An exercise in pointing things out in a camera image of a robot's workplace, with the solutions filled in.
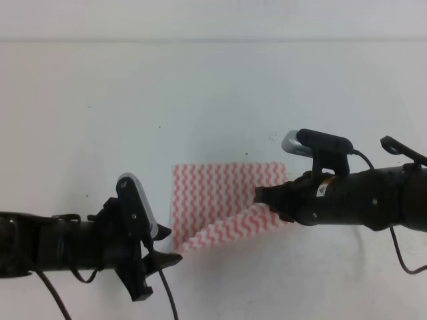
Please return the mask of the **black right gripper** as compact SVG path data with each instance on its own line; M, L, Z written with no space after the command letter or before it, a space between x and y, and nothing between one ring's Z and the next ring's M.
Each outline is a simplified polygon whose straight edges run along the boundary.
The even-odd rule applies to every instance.
M345 176L304 175L271 187L256 187L254 203L283 204L269 210L286 223L315 225L370 224L369 171Z

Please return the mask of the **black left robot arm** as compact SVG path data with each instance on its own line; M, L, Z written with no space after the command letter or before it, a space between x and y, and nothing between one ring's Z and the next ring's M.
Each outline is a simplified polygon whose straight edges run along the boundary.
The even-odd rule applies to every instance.
M150 275L178 264L177 253L151 250L141 254L147 239L136 229L136 220L121 212L119 199L110 198L96 215L86 221L77 214L40 217L27 213L1 213L1 277L24 277L31 268L12 252L12 246L41 271L70 270L80 279L80 270L98 273L113 269L133 301L147 299L153 290Z

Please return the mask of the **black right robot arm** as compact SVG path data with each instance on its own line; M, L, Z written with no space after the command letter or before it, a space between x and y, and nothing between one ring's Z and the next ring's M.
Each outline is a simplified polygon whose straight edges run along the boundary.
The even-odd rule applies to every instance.
M283 221L306 226L363 225L381 231L401 225L425 231L426 157L389 136L380 142L385 151L411 163L351 173L348 156L358 151L348 139L309 129L290 131L283 149L312 158L312 170L281 185L256 187L254 201Z

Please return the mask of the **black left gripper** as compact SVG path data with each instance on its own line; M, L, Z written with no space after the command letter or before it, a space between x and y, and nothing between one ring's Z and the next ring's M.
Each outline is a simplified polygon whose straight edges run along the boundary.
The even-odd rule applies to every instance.
M121 214L119 199L109 198L96 215L96 231L101 245L99 268L113 269L131 300L144 301L153 294L147 285L149 277L165 268L177 265L183 257L178 253L148 253L142 261L140 239L133 236ZM155 223L146 231L141 241L144 247L152 247L155 241L169 237L169 227Z

